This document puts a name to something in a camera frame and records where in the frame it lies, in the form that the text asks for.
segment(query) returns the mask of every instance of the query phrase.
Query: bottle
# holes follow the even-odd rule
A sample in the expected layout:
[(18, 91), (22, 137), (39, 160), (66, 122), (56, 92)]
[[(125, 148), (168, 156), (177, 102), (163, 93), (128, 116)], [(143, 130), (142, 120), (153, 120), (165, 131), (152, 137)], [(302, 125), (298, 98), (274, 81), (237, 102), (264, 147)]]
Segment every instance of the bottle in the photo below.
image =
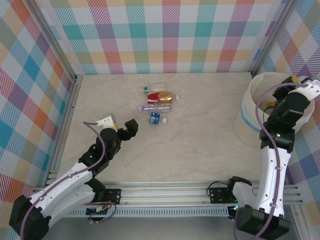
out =
[[(148, 93), (148, 104), (152, 103), (172, 103), (172, 94), (171, 92), (154, 92)], [(175, 99), (179, 100), (180, 96), (175, 95)]]
[(169, 113), (171, 112), (171, 103), (149, 103), (139, 106), (139, 111)]
[(149, 121), (151, 124), (158, 125), (159, 123), (166, 124), (167, 119), (165, 117), (160, 117), (159, 113), (151, 112), (150, 113), (141, 113), (138, 115), (140, 119)]
[(166, 84), (164, 82), (151, 83), (149, 86), (140, 87), (140, 92), (144, 94), (161, 93), (166, 91)]

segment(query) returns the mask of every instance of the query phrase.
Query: white floor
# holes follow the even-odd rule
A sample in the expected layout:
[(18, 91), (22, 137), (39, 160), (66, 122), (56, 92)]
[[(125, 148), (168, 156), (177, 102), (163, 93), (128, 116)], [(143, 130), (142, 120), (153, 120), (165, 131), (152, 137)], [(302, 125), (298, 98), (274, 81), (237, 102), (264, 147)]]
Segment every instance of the white floor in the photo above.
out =
[(146, 102), (139, 87), (166, 82), (180, 95), (167, 124), (139, 121), (137, 136), (122, 142), (119, 153), (97, 179), (104, 182), (227, 180), (260, 178), (261, 153), (241, 143), (233, 125), (250, 73), (165, 73), (86, 75), (65, 145), (59, 176), (95, 142), (82, 124), (114, 113), (120, 127), (137, 119)]

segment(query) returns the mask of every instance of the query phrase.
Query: white bucket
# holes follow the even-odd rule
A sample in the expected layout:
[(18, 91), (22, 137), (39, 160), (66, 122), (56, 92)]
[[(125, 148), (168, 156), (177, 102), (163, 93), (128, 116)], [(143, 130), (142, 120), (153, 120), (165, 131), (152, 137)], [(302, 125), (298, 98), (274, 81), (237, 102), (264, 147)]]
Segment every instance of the white bucket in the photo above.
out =
[[(282, 83), (289, 75), (277, 72), (264, 72), (255, 76), (245, 91), (241, 108), (235, 118), (233, 130), (238, 139), (249, 147), (260, 148), (261, 141), (259, 139), (259, 132), (261, 127), (256, 117), (256, 102), (259, 97), (269, 88)], [(266, 109), (268, 103), (275, 102), (276, 98), (270, 92), (261, 102), (259, 106), (259, 117), (262, 121), (263, 110)], [(309, 106), (304, 111), (303, 116), (296, 122), (293, 127), (297, 132), (303, 124), (309, 121), (312, 113), (315, 110), (315, 101), (311, 100)], [(264, 114), (264, 119), (269, 117), (267, 113)]]

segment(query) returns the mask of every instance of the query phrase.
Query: bottle label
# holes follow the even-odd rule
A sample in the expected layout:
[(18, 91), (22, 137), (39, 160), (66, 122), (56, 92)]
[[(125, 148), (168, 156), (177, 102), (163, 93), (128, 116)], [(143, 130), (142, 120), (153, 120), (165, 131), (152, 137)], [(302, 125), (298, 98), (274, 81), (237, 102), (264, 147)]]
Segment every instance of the bottle label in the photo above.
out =
[(160, 120), (160, 114), (159, 114), (159, 113), (152, 112), (152, 113), (151, 113), (151, 116), (150, 116), (150, 123), (151, 123), (151, 124), (158, 125), (159, 120)]

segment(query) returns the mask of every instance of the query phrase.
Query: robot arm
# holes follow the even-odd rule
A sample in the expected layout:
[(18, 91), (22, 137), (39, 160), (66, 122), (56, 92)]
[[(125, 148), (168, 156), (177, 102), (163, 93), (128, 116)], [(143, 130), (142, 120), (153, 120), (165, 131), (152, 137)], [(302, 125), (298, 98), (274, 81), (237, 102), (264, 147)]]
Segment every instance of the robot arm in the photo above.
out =
[[(279, 152), (280, 165), (277, 166), (275, 149), (263, 130), (260, 132), (262, 149), (262, 173), (257, 196), (252, 192), (251, 183), (229, 181), (228, 188), (239, 203), (236, 227), (238, 230), (256, 235), (267, 221), (272, 207), (273, 217), (268, 228), (260, 236), (263, 239), (276, 239), (287, 233), (290, 222), (284, 220), (283, 192), (286, 169), (295, 142), (293, 127), (303, 116), (310, 100), (320, 95), (320, 82), (308, 78), (302, 81), (307, 87), (281, 87), (273, 96), (277, 103), (267, 121), (263, 124), (274, 139)], [(277, 185), (277, 171), (280, 181)], [(278, 189), (276, 204), (273, 205), (275, 190)]]
[[(25, 240), (42, 239), (49, 228), (76, 207), (90, 202), (105, 201), (105, 186), (95, 179), (95, 176), (109, 165), (109, 161), (120, 150), (121, 142), (130, 140), (138, 132), (138, 124), (134, 119), (125, 123), (126, 130), (117, 129), (114, 122), (115, 118), (112, 114), (97, 121), (98, 126), (103, 126), (100, 132), (103, 143), (97, 137), (96, 143), (90, 146), (89, 150), (66, 174), (29, 198), (21, 195), (14, 201), (9, 225), (17, 234), (20, 235), (23, 219), (37, 200), (39, 202), (26, 218), (23, 233)], [(102, 160), (95, 167), (85, 170), (97, 163), (102, 156), (102, 144), (106, 148)], [(55, 183), (68, 176), (69, 178), (54, 187)]]

